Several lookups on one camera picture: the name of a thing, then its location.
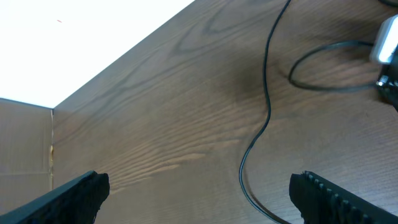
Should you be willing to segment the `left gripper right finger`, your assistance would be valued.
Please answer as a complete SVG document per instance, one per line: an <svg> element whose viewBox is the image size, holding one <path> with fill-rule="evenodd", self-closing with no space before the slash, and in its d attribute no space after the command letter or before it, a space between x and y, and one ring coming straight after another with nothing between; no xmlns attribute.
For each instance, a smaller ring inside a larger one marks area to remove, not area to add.
<svg viewBox="0 0 398 224"><path fill-rule="evenodd" d="M397 216L310 171L291 175L289 196L305 223L397 224Z"/></svg>

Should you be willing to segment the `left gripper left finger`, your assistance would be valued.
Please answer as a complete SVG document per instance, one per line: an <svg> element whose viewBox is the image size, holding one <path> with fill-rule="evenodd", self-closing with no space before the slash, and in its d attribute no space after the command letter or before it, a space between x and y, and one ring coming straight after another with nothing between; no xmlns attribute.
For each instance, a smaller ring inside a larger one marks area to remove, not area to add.
<svg viewBox="0 0 398 224"><path fill-rule="evenodd" d="M3 224L93 224L110 191L109 176L89 171L47 194L1 215Z"/></svg>

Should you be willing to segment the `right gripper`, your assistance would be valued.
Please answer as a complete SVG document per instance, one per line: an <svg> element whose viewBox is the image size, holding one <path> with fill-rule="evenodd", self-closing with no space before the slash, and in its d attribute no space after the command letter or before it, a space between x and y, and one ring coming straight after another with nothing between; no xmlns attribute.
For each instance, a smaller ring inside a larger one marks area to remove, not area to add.
<svg viewBox="0 0 398 224"><path fill-rule="evenodd" d="M397 48L390 64L382 66L376 86L379 94L397 111Z"/></svg>

